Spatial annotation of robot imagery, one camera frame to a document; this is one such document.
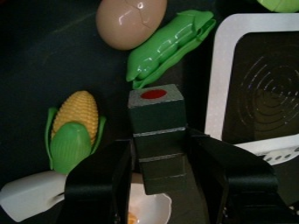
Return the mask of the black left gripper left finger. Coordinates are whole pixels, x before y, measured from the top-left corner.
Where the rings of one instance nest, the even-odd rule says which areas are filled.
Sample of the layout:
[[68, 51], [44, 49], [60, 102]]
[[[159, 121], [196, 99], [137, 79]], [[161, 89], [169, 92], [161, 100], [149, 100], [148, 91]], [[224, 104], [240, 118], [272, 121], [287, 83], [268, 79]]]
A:
[[116, 140], [71, 171], [56, 224], [127, 224], [131, 174], [131, 143]]

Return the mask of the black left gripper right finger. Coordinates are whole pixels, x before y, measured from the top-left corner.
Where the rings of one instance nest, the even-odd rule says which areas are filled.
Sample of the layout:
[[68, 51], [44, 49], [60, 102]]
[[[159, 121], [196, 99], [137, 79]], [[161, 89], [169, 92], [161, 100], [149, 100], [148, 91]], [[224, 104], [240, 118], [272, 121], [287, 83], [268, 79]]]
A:
[[271, 165], [247, 150], [188, 130], [188, 159], [209, 224], [299, 224], [278, 194]]

